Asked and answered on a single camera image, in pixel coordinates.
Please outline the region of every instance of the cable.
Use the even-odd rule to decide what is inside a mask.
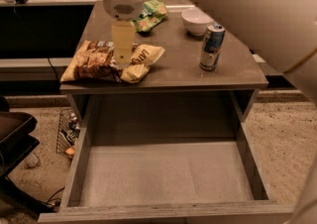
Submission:
[[[61,198],[59,198],[59,197],[52,198],[50,202],[49,202],[49,205],[52,205],[53,207],[60,206]]]
[[[5,167],[4,157],[2,155],[1,150],[0,150],[0,158],[1,158],[1,161],[2,161],[2,170],[3,170],[3,173],[4,173],[6,171],[6,167]]]
[[[49,203],[46,203],[46,202],[43,202],[43,201],[40,201],[38,199],[36,199],[38,202],[40,202],[41,204],[45,205],[46,207],[48,208],[55,208],[55,205],[54,204],[49,204]]]
[[[13,11],[14,11],[14,14],[15,14],[21,21],[24,22],[23,18],[22,18],[22,17],[18,14],[18,12],[16,11],[16,4],[15,4],[14,7],[13,7]],[[46,47],[42,44],[42,42],[38,39],[38,37],[37,37],[36,35],[34,35],[34,33],[33,33],[29,28],[27,28],[27,29],[28,29],[28,32],[31,34],[31,36],[32,36],[39,44],[41,44],[41,45],[43,46],[43,48],[46,50]],[[50,67],[51,67],[52,70],[53,70],[55,79],[57,80],[57,82],[58,82],[58,84],[59,84],[58,74],[57,74],[57,72],[56,72],[56,70],[55,70],[55,68],[54,68],[54,66],[53,66],[53,64],[52,64],[51,59],[50,59],[49,56],[47,57],[47,60],[48,60],[48,62],[49,62],[49,64],[50,64]]]
[[[65,190],[65,187],[64,187],[64,188],[61,188],[61,189],[59,189],[57,192],[55,192],[55,193],[49,198],[49,200],[47,201],[47,204],[53,199],[53,197],[54,197],[55,195],[57,195],[59,192],[61,192],[61,191],[63,191],[63,190]]]

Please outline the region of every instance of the green bag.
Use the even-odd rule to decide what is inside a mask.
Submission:
[[[145,2],[142,14],[132,20],[137,32],[149,32],[167,16],[167,8],[158,0]]]

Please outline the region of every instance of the chip bag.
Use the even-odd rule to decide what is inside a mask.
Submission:
[[[137,32],[149,32],[166,16],[167,9],[165,5],[158,0],[151,0],[145,2],[142,14],[132,22],[135,25]]]
[[[150,71],[164,53],[164,48],[133,45],[130,64],[121,69],[114,58],[114,44],[109,41],[85,41],[75,53],[61,77],[61,82],[80,79],[102,79],[137,83]]]

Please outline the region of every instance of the can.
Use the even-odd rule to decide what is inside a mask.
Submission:
[[[216,68],[226,30],[217,22],[207,27],[200,56],[200,67],[205,70]]]
[[[69,121],[72,124],[76,124],[77,123],[78,120],[77,120],[77,117],[76,117],[75,113],[70,113]]]

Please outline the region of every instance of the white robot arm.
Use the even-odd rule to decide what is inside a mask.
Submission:
[[[111,15],[123,19],[138,16],[143,4],[143,0],[104,1]],[[190,1],[317,104],[317,0]],[[317,166],[310,176],[292,224],[317,220]]]

